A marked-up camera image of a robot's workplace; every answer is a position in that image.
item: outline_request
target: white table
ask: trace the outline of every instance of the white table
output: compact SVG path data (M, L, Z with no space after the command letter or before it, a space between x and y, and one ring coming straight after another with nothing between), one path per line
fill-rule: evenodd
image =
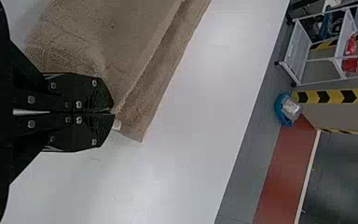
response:
M20 43L32 22L19 21L45 3L4 3ZM100 149L39 155L12 184L3 223L213 223L287 5L213 0L145 142L111 133Z

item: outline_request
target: beige towel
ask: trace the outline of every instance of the beige towel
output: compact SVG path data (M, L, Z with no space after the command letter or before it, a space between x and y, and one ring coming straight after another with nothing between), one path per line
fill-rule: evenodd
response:
M142 141L209 2L51 0L25 52L42 72L102 77L121 132Z
M120 113L121 132L142 142L172 75L211 0L185 0Z

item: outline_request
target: yellow and black hazard tape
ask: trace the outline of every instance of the yellow and black hazard tape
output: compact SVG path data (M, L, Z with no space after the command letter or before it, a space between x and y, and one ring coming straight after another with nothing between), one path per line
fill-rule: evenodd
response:
M293 91L292 98L304 105L358 105L358 89L327 91Z
M357 134L358 131L354 130L338 130L338 129L331 129L331 128L319 128L318 130L327 132L327 133L346 133L346 134Z
M319 44L314 44L310 47L311 51L316 51L320 49L331 49L334 48L337 45L338 39L334 40L326 40Z

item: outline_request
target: gray floor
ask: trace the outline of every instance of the gray floor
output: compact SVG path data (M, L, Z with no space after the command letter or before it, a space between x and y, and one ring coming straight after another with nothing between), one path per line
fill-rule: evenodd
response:
M322 133L299 223L358 223L358 135Z
M291 90L291 78L280 66L274 65L275 61L282 60L291 33L291 28L284 23L215 224L247 224L253 221L281 129L273 104L280 93Z

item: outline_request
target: red floor stripe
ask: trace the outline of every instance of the red floor stripe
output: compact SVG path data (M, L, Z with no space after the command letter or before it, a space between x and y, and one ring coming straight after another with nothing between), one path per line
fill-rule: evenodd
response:
M303 116L294 127L281 128L254 224L294 223L315 137Z

